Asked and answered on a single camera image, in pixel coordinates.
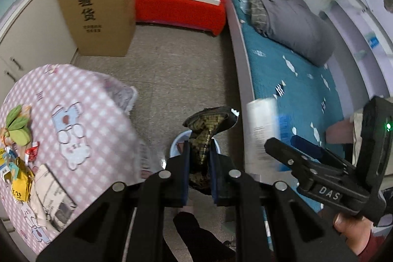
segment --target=snack package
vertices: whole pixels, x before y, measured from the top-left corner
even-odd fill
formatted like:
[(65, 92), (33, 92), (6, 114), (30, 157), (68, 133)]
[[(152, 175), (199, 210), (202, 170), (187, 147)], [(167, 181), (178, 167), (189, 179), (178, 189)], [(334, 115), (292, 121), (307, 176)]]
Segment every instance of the snack package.
[(39, 142), (33, 142), (31, 145), (31, 148), (29, 148), (25, 151), (25, 164), (26, 164), (26, 166), (28, 166), (30, 162), (33, 162), (36, 160), (39, 146), (40, 146)]
[(77, 206), (46, 165), (40, 165), (35, 175), (35, 194), (50, 216), (52, 226), (58, 231), (63, 230)]
[(15, 165), (19, 170), (17, 176), (12, 179), (11, 192), (16, 200), (27, 201), (34, 175), (19, 157), (16, 159)]
[(7, 163), (1, 156), (0, 156), (0, 176), (4, 182), (6, 182), (7, 180), (11, 181), (12, 179), (11, 170), (9, 169)]
[(12, 161), (15, 161), (16, 158), (18, 157), (18, 155), (16, 154), (16, 152), (14, 150), (12, 150), (12, 148), (10, 146), (5, 147), (5, 151), (7, 152), (8, 155), (6, 155), (7, 157), (10, 157), (10, 159)]
[(12, 180), (18, 179), (19, 167), (13, 162), (10, 162), (8, 167), (11, 170)]

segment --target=human hand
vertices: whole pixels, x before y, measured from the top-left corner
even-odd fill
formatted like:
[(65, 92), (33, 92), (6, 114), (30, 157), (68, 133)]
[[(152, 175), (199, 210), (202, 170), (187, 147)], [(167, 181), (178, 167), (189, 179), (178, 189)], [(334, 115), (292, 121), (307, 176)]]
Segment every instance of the human hand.
[(359, 255), (367, 246), (370, 239), (372, 222), (365, 217), (357, 219), (339, 213), (333, 219), (335, 229), (347, 237), (347, 245)]

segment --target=small black object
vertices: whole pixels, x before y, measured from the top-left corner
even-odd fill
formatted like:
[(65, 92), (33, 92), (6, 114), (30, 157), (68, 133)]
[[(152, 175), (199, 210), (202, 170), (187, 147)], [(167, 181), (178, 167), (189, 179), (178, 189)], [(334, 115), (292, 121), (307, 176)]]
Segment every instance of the small black object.
[[(386, 202), (379, 188), (392, 148), (392, 131), (387, 128), (391, 123), (393, 104), (373, 97), (363, 109), (362, 146), (356, 167), (318, 146), (312, 148), (317, 150), (313, 153), (318, 154), (320, 163), (311, 161), (299, 150), (276, 138), (268, 139), (265, 149), (283, 164), (289, 159), (294, 161), (292, 175), (299, 180), (297, 190), (300, 194), (337, 211), (362, 215), (378, 223), (386, 211)], [(306, 143), (302, 145), (305, 150), (311, 150)]]

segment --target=pink checkered tablecloth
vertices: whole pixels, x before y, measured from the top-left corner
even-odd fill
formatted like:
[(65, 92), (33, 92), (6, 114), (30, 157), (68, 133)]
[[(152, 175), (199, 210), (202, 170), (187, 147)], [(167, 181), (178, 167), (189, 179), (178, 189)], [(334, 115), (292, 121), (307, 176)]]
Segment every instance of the pink checkered tablecloth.
[[(75, 202), (77, 208), (69, 222), (114, 182), (136, 184), (162, 169), (128, 118), (136, 98), (135, 88), (71, 65), (37, 68), (20, 79), (5, 98), (0, 127), (12, 108), (31, 106), (33, 141), (40, 142), (31, 167), (46, 164)], [(11, 187), (1, 179), (0, 195), (16, 231), (40, 253), (56, 235), (37, 224), (34, 214), (14, 200)]]

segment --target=white cabinet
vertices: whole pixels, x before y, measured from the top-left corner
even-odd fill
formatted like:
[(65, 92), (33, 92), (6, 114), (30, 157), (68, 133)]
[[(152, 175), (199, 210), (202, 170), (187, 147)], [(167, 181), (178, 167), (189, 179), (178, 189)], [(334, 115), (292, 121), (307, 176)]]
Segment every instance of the white cabinet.
[(21, 77), (48, 63), (70, 63), (76, 45), (57, 0), (31, 0), (7, 26), (0, 57)]
[(0, 105), (22, 76), (49, 63), (70, 63), (77, 49), (57, 0), (18, 0), (13, 6), (0, 20)]
[(0, 106), (17, 80), (16, 71), (0, 59)]

